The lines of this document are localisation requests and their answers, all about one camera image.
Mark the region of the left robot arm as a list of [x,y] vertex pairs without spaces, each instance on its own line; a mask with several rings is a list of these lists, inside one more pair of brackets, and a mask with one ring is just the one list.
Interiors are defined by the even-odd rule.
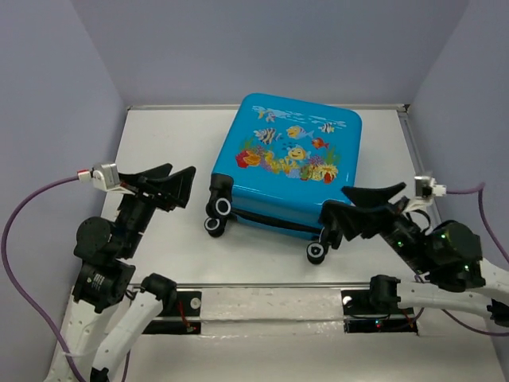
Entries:
[[176,283],[150,274],[119,323],[108,330],[135,273],[128,263],[157,210],[187,206],[196,174],[194,166],[177,172],[164,163],[138,173],[121,173],[114,163],[81,170],[75,179],[90,182],[122,198],[113,220],[92,216],[76,231],[73,254],[80,260],[72,288],[68,321],[46,377],[48,381],[111,381],[122,359],[157,314],[176,305]]

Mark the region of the blue hard-shell suitcase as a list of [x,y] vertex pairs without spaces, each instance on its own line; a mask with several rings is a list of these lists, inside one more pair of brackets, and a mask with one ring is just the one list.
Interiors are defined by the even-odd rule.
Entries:
[[263,93],[247,95],[212,168],[204,228],[222,236],[236,220],[309,241],[324,261],[344,237],[331,207],[355,183],[363,122],[342,107]]

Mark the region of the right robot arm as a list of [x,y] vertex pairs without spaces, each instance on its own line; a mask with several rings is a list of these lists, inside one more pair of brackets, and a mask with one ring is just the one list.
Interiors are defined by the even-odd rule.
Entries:
[[467,225],[446,220],[434,229],[411,218],[435,198],[447,195],[431,176],[415,178],[414,197],[390,199],[405,189],[401,182],[381,189],[342,188],[347,201],[326,201],[321,211],[322,238],[380,236],[422,283],[405,283],[389,275],[371,278],[363,302],[387,314],[407,307],[456,310],[508,326],[508,273],[484,258],[480,237]]

